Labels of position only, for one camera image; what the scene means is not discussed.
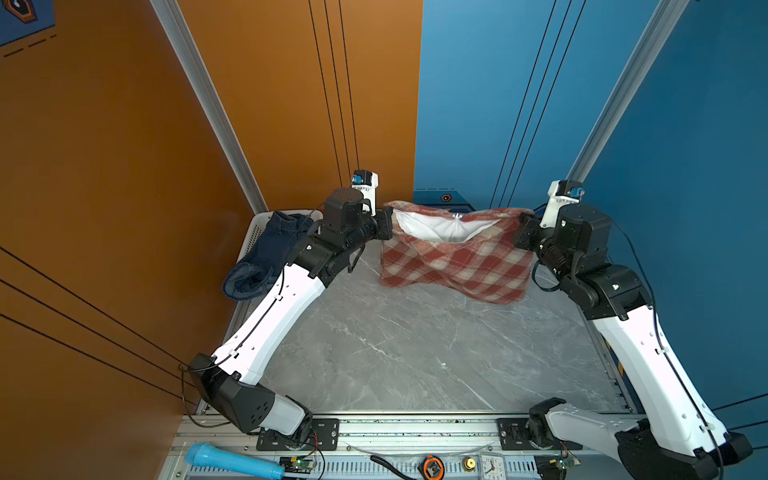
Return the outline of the red plaid skirt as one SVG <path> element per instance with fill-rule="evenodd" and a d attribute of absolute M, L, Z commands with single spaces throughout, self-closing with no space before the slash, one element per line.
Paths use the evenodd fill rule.
<path fill-rule="evenodd" d="M 452 213 L 405 201 L 387 205 L 393 237 L 382 245 L 382 285 L 435 284 L 502 305 L 523 299 L 533 253 L 514 246 L 512 237 L 528 209 Z"/>

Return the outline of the white plastic laundry basket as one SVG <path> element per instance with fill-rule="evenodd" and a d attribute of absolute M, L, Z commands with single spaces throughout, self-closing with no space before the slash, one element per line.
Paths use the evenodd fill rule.
<path fill-rule="evenodd" d="M 293 215 L 293 214 L 301 214 L 305 216 L 309 216 L 314 221 L 320 220 L 323 218 L 323 213 L 320 210 L 284 210 L 284 213 L 287 215 Z M 262 212 L 257 213 L 252 218 L 248 230 L 246 232 L 246 235 L 244 237 L 244 240 L 242 242 L 242 246 L 240 248 L 237 262 L 242 260 L 245 255 L 252 249 L 252 247 L 255 245 L 258 238 L 262 235 L 267 223 L 271 219 L 272 215 L 274 214 L 274 211 L 268 211 L 268 212 Z"/>

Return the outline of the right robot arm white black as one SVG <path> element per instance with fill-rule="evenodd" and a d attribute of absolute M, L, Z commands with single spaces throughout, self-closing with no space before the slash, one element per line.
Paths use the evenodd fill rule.
<path fill-rule="evenodd" d="M 607 341 L 644 417 L 622 420 L 553 397 L 530 408 L 531 441 L 541 449 L 580 444 L 618 461 L 634 479 L 722 479 L 754 448 L 698 393 L 664 335 L 644 274 L 608 261 L 612 224 L 593 207 L 568 204 L 553 221 L 522 214 L 513 244 L 535 253 L 537 265 L 554 274 L 556 290 Z"/>

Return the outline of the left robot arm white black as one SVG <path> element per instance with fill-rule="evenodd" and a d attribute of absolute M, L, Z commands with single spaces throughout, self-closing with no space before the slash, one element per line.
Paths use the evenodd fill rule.
<path fill-rule="evenodd" d="M 277 432 L 302 444 L 312 413 L 298 401 L 261 385 L 264 371 L 302 313 L 342 271 L 354 270 L 365 246 L 393 234 L 392 210 L 375 205 L 374 184 L 334 190 L 323 217 L 282 260 L 275 285 L 245 323 L 213 355 L 196 355 L 186 368 L 202 399 L 241 432 Z"/>

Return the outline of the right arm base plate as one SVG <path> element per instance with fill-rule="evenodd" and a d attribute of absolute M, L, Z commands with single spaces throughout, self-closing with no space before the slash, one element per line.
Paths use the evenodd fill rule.
<path fill-rule="evenodd" d="M 527 418 L 498 418 L 496 427 L 503 451 L 555 451 L 561 448 L 561 444 L 555 443 L 553 440 L 542 440 L 541 442 L 534 440 L 528 430 Z"/>

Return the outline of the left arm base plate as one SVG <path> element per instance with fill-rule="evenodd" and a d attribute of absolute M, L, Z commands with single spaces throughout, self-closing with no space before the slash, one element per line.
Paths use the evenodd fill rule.
<path fill-rule="evenodd" d="M 335 451 L 338 448 L 339 426 L 337 418 L 313 419 L 309 436 L 305 440 L 294 439 L 274 430 L 264 430 L 258 435 L 256 449 L 259 452 L 309 452 L 318 447 L 322 452 Z"/>

